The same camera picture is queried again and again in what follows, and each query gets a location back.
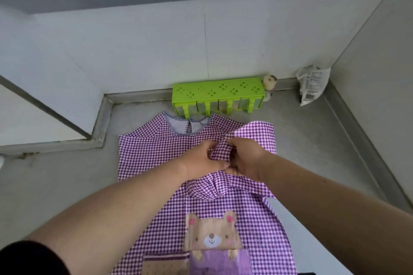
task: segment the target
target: forearm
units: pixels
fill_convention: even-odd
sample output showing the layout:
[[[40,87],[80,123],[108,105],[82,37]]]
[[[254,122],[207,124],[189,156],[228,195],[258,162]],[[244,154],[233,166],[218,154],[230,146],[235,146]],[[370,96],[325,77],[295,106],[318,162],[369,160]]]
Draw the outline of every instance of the forearm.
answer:
[[[272,156],[262,181],[354,274],[411,274],[412,216]]]
[[[72,275],[108,274],[185,181],[180,167],[171,160],[102,189],[27,239],[56,252]]]

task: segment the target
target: person's left hand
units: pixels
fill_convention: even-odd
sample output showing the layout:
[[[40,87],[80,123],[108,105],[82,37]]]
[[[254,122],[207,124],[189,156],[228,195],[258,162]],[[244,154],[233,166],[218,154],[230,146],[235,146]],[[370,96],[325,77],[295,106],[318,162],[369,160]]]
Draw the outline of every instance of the person's left hand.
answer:
[[[230,163],[224,160],[208,158],[208,150],[215,146],[216,141],[206,140],[174,159],[175,162],[179,163],[184,181],[198,179],[206,174],[224,170],[230,166]]]

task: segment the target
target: bear ear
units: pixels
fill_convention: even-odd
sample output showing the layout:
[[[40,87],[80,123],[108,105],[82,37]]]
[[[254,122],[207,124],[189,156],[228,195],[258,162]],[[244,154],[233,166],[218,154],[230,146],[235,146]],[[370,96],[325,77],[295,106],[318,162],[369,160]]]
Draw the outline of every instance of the bear ear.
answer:
[[[189,213],[185,217],[185,226],[186,228],[189,228],[191,225],[195,225],[199,222],[199,218],[196,214]]]
[[[237,214],[233,210],[227,210],[224,214],[224,220],[232,225],[237,221]]]

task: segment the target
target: bear face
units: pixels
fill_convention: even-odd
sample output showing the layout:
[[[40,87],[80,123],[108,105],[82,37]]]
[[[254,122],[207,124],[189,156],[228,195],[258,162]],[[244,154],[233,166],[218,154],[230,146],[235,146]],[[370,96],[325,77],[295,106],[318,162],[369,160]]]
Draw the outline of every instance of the bear face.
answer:
[[[237,215],[228,210],[223,218],[204,218],[190,213],[186,216],[185,224],[188,232],[184,240],[184,250],[232,250],[241,249],[242,242],[235,228]]]

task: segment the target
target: neckline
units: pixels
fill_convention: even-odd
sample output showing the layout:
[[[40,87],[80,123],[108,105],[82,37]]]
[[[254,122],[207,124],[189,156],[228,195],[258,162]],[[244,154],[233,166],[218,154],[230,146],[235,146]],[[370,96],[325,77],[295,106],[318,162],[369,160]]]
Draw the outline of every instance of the neckline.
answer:
[[[214,113],[211,113],[210,116],[204,116],[204,117],[203,117],[202,119],[200,119],[200,120],[193,120],[193,119],[191,119],[191,118],[189,118],[189,119],[183,119],[183,118],[180,117],[180,116],[171,115],[171,114],[169,114],[169,113],[166,112],[166,111],[163,111],[161,114],[162,114],[162,117],[163,117],[164,121],[168,124],[169,130],[170,130],[173,134],[178,135],[178,136],[189,136],[189,135],[197,135],[197,134],[199,134],[199,133],[202,132],[206,127],[208,127],[208,126],[211,124],[212,119],[213,119],[213,117],[215,116]],[[186,122],[192,122],[192,123],[199,123],[199,122],[201,122],[201,121],[204,121],[205,119],[208,119],[208,121],[206,122],[205,125],[202,125],[201,128],[198,129],[196,132],[179,133],[179,132],[177,132],[177,131],[175,131],[175,130],[173,129],[173,127],[172,127],[171,123],[169,122],[168,118],[171,118],[171,119],[174,119],[174,120],[177,120],[177,121],[186,121]]]

